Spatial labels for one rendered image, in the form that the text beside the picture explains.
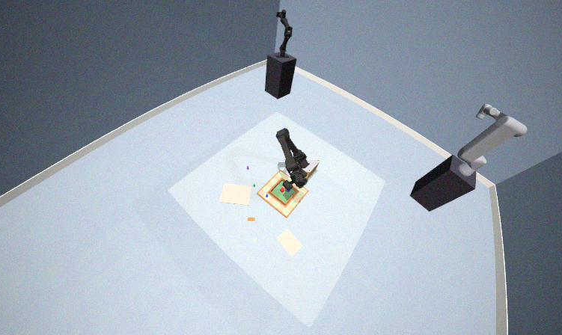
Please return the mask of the white flat sheet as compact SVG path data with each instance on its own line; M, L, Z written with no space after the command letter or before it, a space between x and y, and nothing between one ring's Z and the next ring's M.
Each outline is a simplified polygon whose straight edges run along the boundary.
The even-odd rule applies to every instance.
M251 187L224 184L219 202L249 205Z

